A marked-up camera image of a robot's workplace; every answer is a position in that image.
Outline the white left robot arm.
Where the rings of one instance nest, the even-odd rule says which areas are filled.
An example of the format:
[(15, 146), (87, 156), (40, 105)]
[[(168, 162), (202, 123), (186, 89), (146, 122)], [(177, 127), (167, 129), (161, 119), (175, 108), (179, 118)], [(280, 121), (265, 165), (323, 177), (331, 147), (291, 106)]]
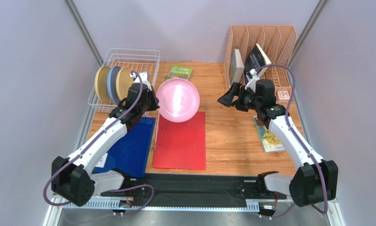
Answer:
[(151, 85), (133, 83), (128, 95), (112, 110), (101, 129), (80, 149), (68, 157), (52, 162), (51, 190), (78, 207), (92, 196), (122, 187), (125, 174), (112, 169), (104, 173), (93, 170), (108, 150), (141, 120), (144, 113), (159, 108)]

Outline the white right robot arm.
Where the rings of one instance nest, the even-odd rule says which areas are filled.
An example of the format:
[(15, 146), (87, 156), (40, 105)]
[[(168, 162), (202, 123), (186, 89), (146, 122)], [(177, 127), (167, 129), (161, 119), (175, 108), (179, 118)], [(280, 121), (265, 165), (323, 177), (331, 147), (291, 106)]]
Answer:
[(296, 167), (293, 177), (277, 171), (259, 174), (262, 191), (290, 196), (299, 207), (336, 198), (337, 164), (333, 160), (326, 161), (301, 135), (288, 110), (277, 104), (271, 80), (256, 81), (254, 89), (235, 82), (217, 101), (239, 111), (256, 111), (258, 120), (277, 137)]

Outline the orange plate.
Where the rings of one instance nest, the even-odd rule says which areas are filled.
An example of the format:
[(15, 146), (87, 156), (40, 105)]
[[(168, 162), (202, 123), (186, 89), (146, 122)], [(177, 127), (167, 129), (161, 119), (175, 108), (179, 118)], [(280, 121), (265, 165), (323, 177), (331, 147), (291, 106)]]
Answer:
[(134, 79), (131, 77), (131, 68), (125, 66), (117, 73), (115, 87), (116, 93), (120, 100), (124, 99), (128, 95), (128, 90), (134, 83)]

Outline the pink plate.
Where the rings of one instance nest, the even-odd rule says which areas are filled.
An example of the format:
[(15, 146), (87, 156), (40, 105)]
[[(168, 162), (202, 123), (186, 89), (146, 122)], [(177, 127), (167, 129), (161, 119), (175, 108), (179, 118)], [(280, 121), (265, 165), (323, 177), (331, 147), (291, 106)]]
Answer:
[(185, 122), (197, 113), (200, 95), (190, 81), (174, 78), (163, 82), (157, 90), (159, 113), (172, 122)]

